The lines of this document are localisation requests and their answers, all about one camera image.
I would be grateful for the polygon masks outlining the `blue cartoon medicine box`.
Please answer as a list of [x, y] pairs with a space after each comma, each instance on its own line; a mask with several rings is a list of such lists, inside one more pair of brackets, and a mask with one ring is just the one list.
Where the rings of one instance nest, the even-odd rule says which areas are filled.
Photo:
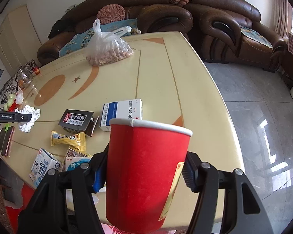
[[66, 157], [65, 158], [65, 171], [72, 171], [82, 163], [89, 163], [91, 157]]

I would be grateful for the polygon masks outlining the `brown patterned box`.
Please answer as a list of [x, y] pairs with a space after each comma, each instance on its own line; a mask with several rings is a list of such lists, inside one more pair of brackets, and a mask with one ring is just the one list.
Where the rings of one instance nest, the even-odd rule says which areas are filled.
[[73, 162], [73, 159], [81, 160], [82, 158], [91, 159], [92, 155], [81, 152], [79, 150], [76, 150], [72, 146], [68, 147], [68, 150], [64, 156], [64, 160], [60, 167], [60, 172], [64, 172], [68, 169], [70, 164]]

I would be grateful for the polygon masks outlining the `gold snack wrapper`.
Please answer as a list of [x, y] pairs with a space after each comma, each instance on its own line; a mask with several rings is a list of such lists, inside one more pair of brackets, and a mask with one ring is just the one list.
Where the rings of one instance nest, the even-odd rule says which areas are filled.
[[69, 145], [80, 152], [86, 151], [86, 134], [84, 132], [77, 133], [75, 135], [67, 136], [57, 133], [56, 131], [51, 132], [51, 146], [55, 145]]

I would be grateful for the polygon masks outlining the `white tissue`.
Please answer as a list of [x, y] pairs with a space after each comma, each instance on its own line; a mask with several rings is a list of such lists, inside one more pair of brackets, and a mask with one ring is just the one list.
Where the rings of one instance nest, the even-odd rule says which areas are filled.
[[24, 133], [29, 133], [32, 127], [34, 126], [37, 119], [39, 119], [41, 115], [40, 109], [35, 109], [30, 105], [26, 105], [24, 108], [17, 108], [15, 112], [20, 113], [21, 117], [26, 120], [19, 122], [19, 130]]

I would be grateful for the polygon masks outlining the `black cardboard box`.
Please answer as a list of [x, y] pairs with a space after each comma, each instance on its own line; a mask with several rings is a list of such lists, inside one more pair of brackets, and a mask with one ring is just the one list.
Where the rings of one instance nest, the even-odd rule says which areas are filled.
[[58, 125], [67, 132], [85, 133], [92, 137], [98, 120], [99, 117], [95, 117], [94, 112], [66, 109]]

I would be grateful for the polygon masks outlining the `red paper cup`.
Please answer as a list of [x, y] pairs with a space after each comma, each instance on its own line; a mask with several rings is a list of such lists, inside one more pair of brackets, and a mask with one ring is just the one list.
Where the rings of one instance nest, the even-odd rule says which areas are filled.
[[114, 118], [107, 156], [106, 218], [125, 232], [158, 230], [168, 214], [192, 131]]

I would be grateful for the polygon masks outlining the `white milk carton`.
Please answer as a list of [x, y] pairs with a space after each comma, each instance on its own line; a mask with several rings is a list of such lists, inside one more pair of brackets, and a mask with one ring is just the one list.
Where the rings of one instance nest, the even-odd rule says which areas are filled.
[[29, 177], [32, 180], [34, 187], [38, 187], [49, 169], [54, 168], [59, 170], [60, 166], [61, 162], [59, 162], [51, 153], [40, 148], [29, 173]]

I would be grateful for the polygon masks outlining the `white blue medicine box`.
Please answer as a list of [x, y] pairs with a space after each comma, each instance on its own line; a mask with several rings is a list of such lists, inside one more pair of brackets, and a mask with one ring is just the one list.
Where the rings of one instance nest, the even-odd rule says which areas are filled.
[[110, 120], [121, 119], [142, 119], [142, 100], [131, 99], [105, 103], [102, 109], [100, 129], [104, 132], [111, 131]]

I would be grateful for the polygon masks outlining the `green clip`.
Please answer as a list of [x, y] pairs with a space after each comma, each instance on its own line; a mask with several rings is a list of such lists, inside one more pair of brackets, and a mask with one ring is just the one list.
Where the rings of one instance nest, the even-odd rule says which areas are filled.
[[10, 124], [6, 124], [5, 126], [4, 126], [4, 129], [5, 129], [5, 131], [7, 132], [8, 131], [8, 128], [10, 127]]

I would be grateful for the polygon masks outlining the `smartphone with pink case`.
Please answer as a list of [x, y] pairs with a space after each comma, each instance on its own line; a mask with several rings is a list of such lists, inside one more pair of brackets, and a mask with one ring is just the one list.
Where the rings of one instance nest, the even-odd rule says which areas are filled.
[[6, 132], [4, 128], [0, 130], [0, 155], [8, 156], [10, 151], [11, 139], [15, 131], [14, 126], [10, 126]]

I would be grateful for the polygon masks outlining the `floral patterned sofa cover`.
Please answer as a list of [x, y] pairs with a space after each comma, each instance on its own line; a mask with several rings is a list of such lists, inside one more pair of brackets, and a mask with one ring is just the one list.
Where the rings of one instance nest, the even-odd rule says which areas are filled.
[[15, 94], [18, 90], [16, 74], [14, 74], [0, 90], [0, 110], [4, 110], [4, 104], [8, 101], [10, 94]]

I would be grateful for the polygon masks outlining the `glass jar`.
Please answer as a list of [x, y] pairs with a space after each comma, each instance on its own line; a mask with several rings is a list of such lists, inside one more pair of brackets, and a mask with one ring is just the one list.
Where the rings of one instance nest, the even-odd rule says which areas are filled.
[[33, 75], [26, 68], [20, 67], [16, 74], [18, 86], [23, 90], [26, 89], [33, 80]]

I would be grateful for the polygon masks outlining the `small red cup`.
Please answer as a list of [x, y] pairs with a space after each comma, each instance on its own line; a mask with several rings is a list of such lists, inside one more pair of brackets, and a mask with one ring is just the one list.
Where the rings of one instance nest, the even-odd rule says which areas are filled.
[[35, 68], [34, 68], [34, 73], [35, 73], [36, 75], [39, 75], [39, 74], [41, 73], [38, 67], [35, 67]]

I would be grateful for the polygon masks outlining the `red plastic stool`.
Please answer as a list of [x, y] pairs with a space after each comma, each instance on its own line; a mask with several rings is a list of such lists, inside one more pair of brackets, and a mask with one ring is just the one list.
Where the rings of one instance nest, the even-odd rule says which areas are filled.
[[16, 233], [18, 229], [18, 216], [20, 212], [23, 209], [25, 209], [26, 206], [28, 205], [32, 195], [34, 194], [34, 191], [35, 190], [32, 187], [24, 183], [21, 189], [21, 198], [22, 198], [21, 206], [15, 206], [13, 203], [10, 203], [9, 201], [5, 202], [7, 215], [8, 215], [8, 218], [14, 233]]

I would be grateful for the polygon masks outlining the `cream wooden door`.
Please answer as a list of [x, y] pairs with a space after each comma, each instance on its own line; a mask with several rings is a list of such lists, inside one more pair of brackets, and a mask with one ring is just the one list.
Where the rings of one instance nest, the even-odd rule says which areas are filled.
[[31, 60], [40, 66], [41, 45], [26, 5], [6, 15], [0, 26], [0, 58], [10, 75]]

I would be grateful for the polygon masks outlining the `blue floral seat cover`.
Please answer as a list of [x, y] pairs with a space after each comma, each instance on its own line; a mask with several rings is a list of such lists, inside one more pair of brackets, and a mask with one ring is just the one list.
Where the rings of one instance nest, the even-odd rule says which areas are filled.
[[[141, 31], [138, 29], [137, 23], [137, 19], [126, 19], [122, 21], [103, 24], [100, 26], [100, 28], [103, 32], [112, 32], [119, 28], [130, 26], [132, 28], [131, 32], [127, 32], [126, 34], [124, 34], [124, 36], [130, 36], [135, 34], [141, 34]], [[64, 47], [60, 49], [58, 53], [59, 57], [63, 57], [71, 52], [75, 52], [77, 50], [87, 47], [88, 42], [94, 34], [95, 32], [93, 28], [90, 28], [83, 33], [76, 34], [71, 41], [69, 41]]]

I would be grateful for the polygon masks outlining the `plastic bag of peanuts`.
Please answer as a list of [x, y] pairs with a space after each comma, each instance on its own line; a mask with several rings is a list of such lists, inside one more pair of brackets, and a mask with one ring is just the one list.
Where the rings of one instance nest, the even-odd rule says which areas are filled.
[[129, 44], [121, 37], [131, 32], [130, 26], [124, 26], [112, 32], [103, 32], [100, 19], [93, 23], [94, 35], [85, 47], [86, 60], [92, 66], [103, 66], [129, 58], [134, 54]]

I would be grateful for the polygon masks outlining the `pink round cushion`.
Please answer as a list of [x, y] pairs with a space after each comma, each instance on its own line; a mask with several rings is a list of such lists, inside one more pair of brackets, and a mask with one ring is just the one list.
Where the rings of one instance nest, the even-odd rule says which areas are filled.
[[118, 4], [106, 5], [97, 13], [97, 19], [101, 24], [109, 24], [125, 19], [125, 10]]

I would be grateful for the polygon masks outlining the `brown leather sofa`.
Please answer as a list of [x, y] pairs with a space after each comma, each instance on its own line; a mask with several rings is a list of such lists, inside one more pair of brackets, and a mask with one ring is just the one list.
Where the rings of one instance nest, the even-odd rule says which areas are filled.
[[40, 64], [58, 59], [59, 51], [76, 34], [92, 28], [96, 19], [101, 26], [136, 19], [141, 33], [177, 31], [186, 35], [193, 27], [191, 13], [170, 0], [86, 0], [52, 26], [48, 41], [37, 51]]

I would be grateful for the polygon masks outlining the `beige window curtain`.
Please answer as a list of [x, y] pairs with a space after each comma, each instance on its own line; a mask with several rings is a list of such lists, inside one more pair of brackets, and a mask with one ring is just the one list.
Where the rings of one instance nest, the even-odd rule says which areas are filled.
[[274, 0], [274, 31], [280, 36], [286, 36], [292, 28], [292, 7], [288, 0]]

